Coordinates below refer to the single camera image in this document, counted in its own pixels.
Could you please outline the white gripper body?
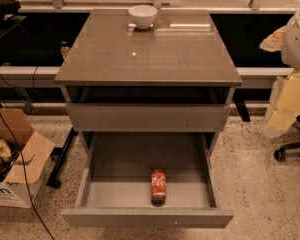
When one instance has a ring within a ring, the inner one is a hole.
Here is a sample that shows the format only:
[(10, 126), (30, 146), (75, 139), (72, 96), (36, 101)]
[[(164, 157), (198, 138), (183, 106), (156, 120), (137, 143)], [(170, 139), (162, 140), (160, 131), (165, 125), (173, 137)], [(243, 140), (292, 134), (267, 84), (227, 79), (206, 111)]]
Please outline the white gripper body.
[(286, 25), (281, 59), (284, 64), (300, 70), (300, 8)]

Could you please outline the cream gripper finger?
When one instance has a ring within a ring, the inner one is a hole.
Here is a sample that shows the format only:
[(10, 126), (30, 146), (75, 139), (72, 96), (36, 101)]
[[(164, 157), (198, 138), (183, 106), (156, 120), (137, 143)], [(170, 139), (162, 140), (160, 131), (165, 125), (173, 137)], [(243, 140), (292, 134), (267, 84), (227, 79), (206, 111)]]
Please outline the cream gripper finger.
[(263, 134), (269, 138), (279, 137), (300, 116), (300, 71), (288, 77), (278, 77), (273, 83), (269, 107), (264, 117)]
[(268, 52), (280, 51), (283, 43), (285, 30), (285, 26), (282, 26), (279, 29), (275, 30), (272, 34), (270, 34), (261, 42), (260, 48)]

